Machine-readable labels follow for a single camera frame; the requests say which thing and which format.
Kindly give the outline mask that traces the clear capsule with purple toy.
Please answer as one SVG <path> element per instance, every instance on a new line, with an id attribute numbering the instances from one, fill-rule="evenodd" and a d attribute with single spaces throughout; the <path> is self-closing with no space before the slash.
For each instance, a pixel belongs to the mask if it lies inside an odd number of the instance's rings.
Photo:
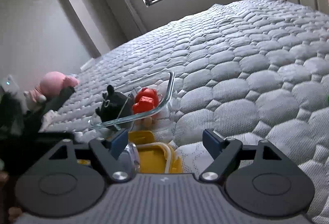
<path id="1" fill-rule="evenodd" d="M 129 142 L 118 158 L 119 163 L 131 178 L 133 178 L 140 169 L 140 158 L 137 146 Z"/>

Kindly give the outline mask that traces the clear glass container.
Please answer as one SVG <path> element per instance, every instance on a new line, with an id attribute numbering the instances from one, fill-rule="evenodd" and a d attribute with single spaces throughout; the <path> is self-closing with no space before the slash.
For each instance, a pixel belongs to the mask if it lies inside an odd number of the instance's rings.
<path id="1" fill-rule="evenodd" d="M 109 84 L 89 123 L 92 129 L 160 129 L 173 110 L 175 73 L 156 72 L 122 86 Z"/>

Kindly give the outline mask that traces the yellow container lid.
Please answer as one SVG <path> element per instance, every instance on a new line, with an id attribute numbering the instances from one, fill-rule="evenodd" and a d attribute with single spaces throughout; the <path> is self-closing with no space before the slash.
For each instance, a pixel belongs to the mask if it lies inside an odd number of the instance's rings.
<path id="1" fill-rule="evenodd" d="M 175 154 L 169 144 L 156 142 L 151 131 L 130 131 L 128 139 L 138 149 L 139 173 L 182 173 L 181 157 Z"/>

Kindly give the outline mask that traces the black plush toy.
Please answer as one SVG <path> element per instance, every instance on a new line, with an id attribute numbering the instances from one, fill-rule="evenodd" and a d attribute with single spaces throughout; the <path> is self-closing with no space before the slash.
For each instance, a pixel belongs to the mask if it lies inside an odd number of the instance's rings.
<path id="1" fill-rule="evenodd" d="M 124 118 L 133 114 L 134 96 L 128 96 L 115 91 L 112 85 L 107 86 L 107 93 L 103 93 L 103 102 L 96 108 L 95 113 L 102 122 Z"/>

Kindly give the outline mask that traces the red toy figure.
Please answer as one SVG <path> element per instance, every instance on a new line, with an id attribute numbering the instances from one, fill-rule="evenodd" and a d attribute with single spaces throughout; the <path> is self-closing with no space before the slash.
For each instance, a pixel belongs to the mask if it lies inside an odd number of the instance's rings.
<path id="1" fill-rule="evenodd" d="M 135 103 L 132 106 L 134 114 L 150 111 L 159 105 L 159 98 L 156 89 L 142 88 L 135 96 Z"/>

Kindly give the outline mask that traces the grey quilted mattress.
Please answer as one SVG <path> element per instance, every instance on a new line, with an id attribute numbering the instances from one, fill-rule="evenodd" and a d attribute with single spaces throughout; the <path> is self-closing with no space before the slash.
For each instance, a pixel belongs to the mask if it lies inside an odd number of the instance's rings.
<path id="1" fill-rule="evenodd" d="M 265 139 L 315 185 L 308 215 L 328 223 L 328 14 L 282 0 L 213 5 L 137 37 L 78 75 L 47 131 L 87 142 L 109 130 L 89 121 L 109 84 L 173 71 L 170 117 L 152 129 L 199 175 L 212 161 L 202 131 L 244 144 Z"/>

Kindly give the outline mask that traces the pink plush pig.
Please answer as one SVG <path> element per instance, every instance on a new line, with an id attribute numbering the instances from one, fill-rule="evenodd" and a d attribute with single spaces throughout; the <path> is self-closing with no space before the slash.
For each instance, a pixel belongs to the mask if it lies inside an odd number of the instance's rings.
<path id="1" fill-rule="evenodd" d="M 24 92 L 28 110 L 35 111 L 48 100 L 58 96 L 66 87 L 76 87 L 79 80 L 58 71 L 48 72 L 34 89 Z"/>

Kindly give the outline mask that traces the black garment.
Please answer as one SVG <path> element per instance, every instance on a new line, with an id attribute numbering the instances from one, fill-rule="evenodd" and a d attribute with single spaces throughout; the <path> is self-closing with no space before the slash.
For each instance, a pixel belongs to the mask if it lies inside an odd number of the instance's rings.
<path id="1" fill-rule="evenodd" d="M 28 132 L 38 132 L 43 116 L 51 110 L 59 110 L 74 92 L 73 87 L 66 87 L 58 96 L 42 104 L 40 109 L 26 113 L 14 95 L 8 92 L 1 93 L 1 133 L 20 136 Z"/>

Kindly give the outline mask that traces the white charger device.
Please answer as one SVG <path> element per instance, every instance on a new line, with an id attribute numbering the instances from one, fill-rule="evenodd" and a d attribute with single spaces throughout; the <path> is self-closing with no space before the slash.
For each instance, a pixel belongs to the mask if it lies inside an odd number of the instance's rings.
<path id="1" fill-rule="evenodd" d="M 1 80 L 1 88 L 4 92 L 17 94 L 20 90 L 12 75 L 7 75 Z"/>

